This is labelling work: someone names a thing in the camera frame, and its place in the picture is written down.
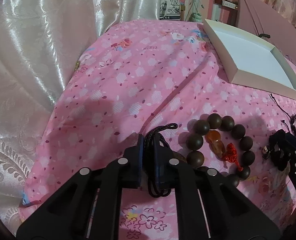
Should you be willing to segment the pink headboard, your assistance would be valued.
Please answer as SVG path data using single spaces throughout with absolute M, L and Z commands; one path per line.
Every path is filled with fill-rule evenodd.
M 238 0 L 236 26 L 263 38 L 296 65 L 296 29 L 260 0 Z

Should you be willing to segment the pink floral bed sheet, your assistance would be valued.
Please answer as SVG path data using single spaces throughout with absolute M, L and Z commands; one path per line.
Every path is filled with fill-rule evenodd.
M 288 61 L 296 74 L 296 67 Z M 131 21 L 87 48 L 26 180 L 24 222 L 81 168 L 144 137 L 141 184 L 123 189 L 118 239 L 179 239 L 175 192 L 155 189 L 155 140 L 213 168 L 296 239 L 296 100 L 230 83 L 203 24 Z

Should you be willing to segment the white power strip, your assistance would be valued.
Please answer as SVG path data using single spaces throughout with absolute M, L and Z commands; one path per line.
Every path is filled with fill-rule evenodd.
M 237 9 L 237 5 L 235 3 L 232 3 L 230 1 L 222 0 L 222 6 L 231 8 L 231 9 Z

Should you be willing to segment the green thermos bottle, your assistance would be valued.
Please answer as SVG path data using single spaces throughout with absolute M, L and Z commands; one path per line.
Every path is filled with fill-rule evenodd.
M 189 22 L 202 23 L 203 19 L 202 19 L 201 14 L 198 12 L 193 12 L 189 17 Z

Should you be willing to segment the black white floral tote bag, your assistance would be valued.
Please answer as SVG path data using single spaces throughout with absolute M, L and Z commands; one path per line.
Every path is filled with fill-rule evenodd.
M 179 21 L 181 19 L 181 0 L 161 0 L 159 19 Z

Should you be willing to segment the cream satin curtain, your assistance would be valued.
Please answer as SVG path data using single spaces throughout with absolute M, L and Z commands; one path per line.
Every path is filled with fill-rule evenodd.
M 82 52 L 110 26 L 156 19 L 160 0 L 0 0 L 0 222 L 18 208 L 54 104 Z

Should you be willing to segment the white shallow tray box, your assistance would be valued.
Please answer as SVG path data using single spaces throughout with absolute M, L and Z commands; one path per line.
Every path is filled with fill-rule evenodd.
M 221 22 L 206 19 L 203 28 L 230 83 L 296 100 L 296 74 L 274 45 Z

